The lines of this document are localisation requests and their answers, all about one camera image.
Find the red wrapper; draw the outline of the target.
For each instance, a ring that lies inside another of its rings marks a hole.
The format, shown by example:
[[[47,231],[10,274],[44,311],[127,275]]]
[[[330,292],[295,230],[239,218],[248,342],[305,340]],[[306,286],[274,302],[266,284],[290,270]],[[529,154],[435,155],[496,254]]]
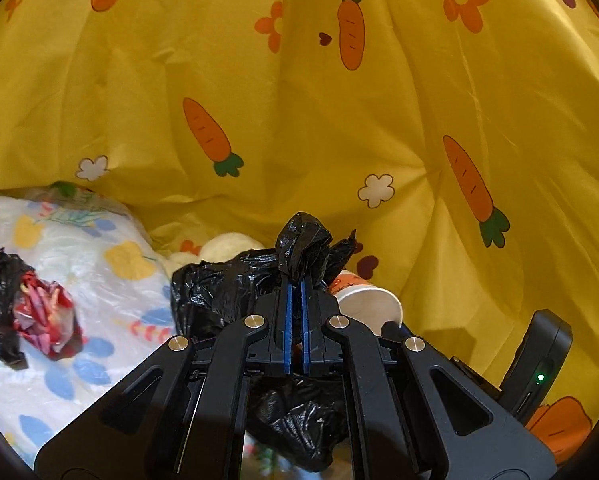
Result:
[[[57,361],[77,356],[83,349],[75,304],[58,282],[38,278],[26,271],[12,304],[13,326],[38,351]]]

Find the large black trash bag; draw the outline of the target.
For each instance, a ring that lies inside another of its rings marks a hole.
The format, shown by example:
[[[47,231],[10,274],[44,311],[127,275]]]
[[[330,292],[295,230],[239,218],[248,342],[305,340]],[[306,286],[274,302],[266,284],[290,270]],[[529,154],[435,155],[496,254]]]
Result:
[[[306,269],[286,269],[270,249],[250,249],[226,262],[190,263],[172,277],[172,311],[179,332],[195,341],[264,308],[274,345],[272,367],[252,383],[246,431],[294,466],[327,470],[347,437],[344,393],[329,370],[332,352],[321,326],[332,314],[319,299],[344,269],[348,242],[335,244]]]

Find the yellow carrot print curtain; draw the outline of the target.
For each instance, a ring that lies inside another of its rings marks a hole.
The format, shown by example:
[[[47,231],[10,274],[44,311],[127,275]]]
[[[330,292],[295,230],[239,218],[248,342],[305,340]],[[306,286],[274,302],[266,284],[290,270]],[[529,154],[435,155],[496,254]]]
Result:
[[[533,313],[573,344],[531,431],[599,419],[590,0],[1,0],[0,191],[74,182],[158,249],[305,210],[407,324],[499,379]]]

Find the white round plush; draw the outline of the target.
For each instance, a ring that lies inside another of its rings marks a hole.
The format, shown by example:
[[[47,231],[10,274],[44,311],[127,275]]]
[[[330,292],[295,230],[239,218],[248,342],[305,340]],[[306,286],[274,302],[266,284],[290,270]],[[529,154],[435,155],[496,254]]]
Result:
[[[187,264],[206,262],[226,262],[240,252],[251,249],[264,249],[265,246],[258,240],[242,233],[229,232],[219,234],[203,245],[196,245],[192,240],[184,240],[178,252],[168,256],[158,255],[158,262],[168,276]]]

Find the small black bag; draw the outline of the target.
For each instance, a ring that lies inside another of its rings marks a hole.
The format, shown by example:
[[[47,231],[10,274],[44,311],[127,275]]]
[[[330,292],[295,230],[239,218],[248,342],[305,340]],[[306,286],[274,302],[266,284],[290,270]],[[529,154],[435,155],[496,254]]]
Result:
[[[276,240],[278,268],[292,284],[309,278],[314,285],[328,288],[344,270],[356,246],[356,230],[334,243],[331,232],[318,218],[300,211]]]
[[[14,327],[13,306],[20,293],[22,278],[33,268],[15,254],[0,248],[0,360],[12,370],[25,370],[27,360],[20,350],[20,338]]]

